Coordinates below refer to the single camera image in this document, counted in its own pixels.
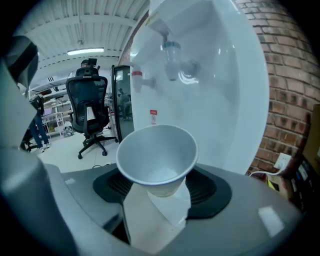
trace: electrical outlet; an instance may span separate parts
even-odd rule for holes
[[[273,167],[279,169],[280,171],[284,171],[287,168],[290,160],[291,155],[280,153]]]

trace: person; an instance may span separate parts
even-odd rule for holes
[[[81,68],[86,68],[88,66],[88,60],[85,59],[81,62]]]
[[[122,88],[119,89],[120,97],[119,97],[119,103],[118,106],[120,107],[120,111],[122,112],[123,120],[126,120],[127,118],[127,112],[129,112],[130,105],[127,104],[129,102],[129,97]]]
[[[42,124],[42,118],[41,118],[41,115],[44,114],[44,98],[42,97],[42,95],[37,94],[37,95],[33,96],[29,102],[36,110],[35,117],[31,121],[29,128],[30,128],[30,132],[35,140],[36,146],[38,148],[38,152],[40,154],[40,153],[44,152],[45,149],[42,145],[42,140],[39,137],[39,133],[41,135],[41,138],[44,141],[45,148],[46,149],[50,148],[50,142],[47,137],[44,126]]]

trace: white cable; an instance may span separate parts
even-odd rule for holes
[[[271,173],[271,172],[267,172],[267,171],[261,171],[261,170],[258,170],[258,171],[254,171],[254,172],[251,172],[249,177],[252,175],[252,174],[268,174],[270,176],[277,176],[279,174],[281,174],[284,170],[282,170],[282,164],[280,165],[280,170],[276,173]]]

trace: power cord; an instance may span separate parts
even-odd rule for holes
[[[108,165],[111,165],[111,162],[107,162],[104,166],[108,166]],[[94,166],[92,167],[92,169],[93,169],[93,168],[97,168],[97,167],[102,167],[102,166],[99,165],[99,164],[96,164],[96,165],[94,165]]]
[[[270,175],[270,176],[277,176],[277,175],[281,174],[283,171],[284,171],[284,170],[282,170],[282,165],[281,165],[281,166],[280,166],[280,170],[279,170],[278,172],[276,172],[276,173],[258,170],[258,171],[251,172],[250,175],[249,175],[249,177],[250,177],[251,175],[253,175],[253,174],[268,174],[268,175]]]

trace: glass door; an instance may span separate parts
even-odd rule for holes
[[[134,131],[134,120],[131,106],[130,67],[112,66],[112,96],[114,117],[118,140],[121,142]]]

